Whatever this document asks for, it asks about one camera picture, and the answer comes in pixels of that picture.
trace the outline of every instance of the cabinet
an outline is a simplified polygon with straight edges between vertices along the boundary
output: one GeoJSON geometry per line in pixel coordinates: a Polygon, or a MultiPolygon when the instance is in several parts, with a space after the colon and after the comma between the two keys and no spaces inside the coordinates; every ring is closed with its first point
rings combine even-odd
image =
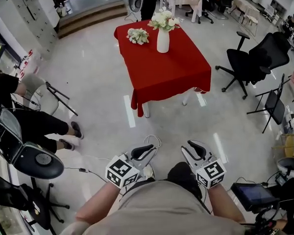
{"type": "Polygon", "coordinates": [[[58,38],[38,0],[8,0],[0,17],[26,52],[36,49],[50,58],[58,38]]]}

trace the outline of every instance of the white flower bouquet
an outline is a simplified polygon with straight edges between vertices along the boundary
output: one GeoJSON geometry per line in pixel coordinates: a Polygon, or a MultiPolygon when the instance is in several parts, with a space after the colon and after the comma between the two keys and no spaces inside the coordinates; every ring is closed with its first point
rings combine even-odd
{"type": "Polygon", "coordinates": [[[153,29],[163,29],[171,31],[175,28],[179,28],[177,24],[180,24],[183,20],[181,18],[175,18],[172,16],[172,12],[167,10],[166,7],[159,9],[159,13],[155,13],[148,26],[152,26],[153,29]]]}
{"type": "Polygon", "coordinates": [[[149,37],[148,32],[142,28],[140,29],[130,28],[127,31],[127,38],[129,38],[129,40],[134,44],[142,45],[143,43],[149,43],[148,37],[149,37]]]}

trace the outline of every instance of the step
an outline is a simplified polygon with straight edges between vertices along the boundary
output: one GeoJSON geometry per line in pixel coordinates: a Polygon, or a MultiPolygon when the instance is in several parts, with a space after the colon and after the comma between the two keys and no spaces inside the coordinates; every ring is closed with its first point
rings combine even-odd
{"type": "Polygon", "coordinates": [[[86,17],[84,19],[81,19],[79,21],[76,21],[75,23],[59,30],[58,37],[59,39],[64,38],[74,32],[77,32],[81,29],[87,28],[89,26],[92,26],[94,24],[98,24],[113,18],[122,17],[127,15],[127,9],[126,8],[119,8],[115,10],[108,10],[103,13],[95,14],[90,17],[86,17]]]}
{"type": "Polygon", "coordinates": [[[96,8],[92,8],[92,9],[86,10],[82,13],[79,13],[75,16],[69,17],[67,19],[64,17],[60,20],[59,29],[63,29],[65,27],[68,27],[69,25],[71,25],[81,19],[91,17],[96,14],[101,14],[101,13],[104,13],[109,10],[119,9],[119,8],[125,8],[124,1],[117,1],[117,2],[105,4],[102,6],[98,6],[96,8]]]}

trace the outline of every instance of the gray shirt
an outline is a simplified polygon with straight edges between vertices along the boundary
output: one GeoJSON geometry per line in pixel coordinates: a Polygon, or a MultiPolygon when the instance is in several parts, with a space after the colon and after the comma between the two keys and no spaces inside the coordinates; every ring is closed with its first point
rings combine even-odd
{"type": "Polygon", "coordinates": [[[156,181],[129,191],[100,222],[75,222],[61,235],[243,235],[240,224],[210,215],[187,190],[156,181]]]}

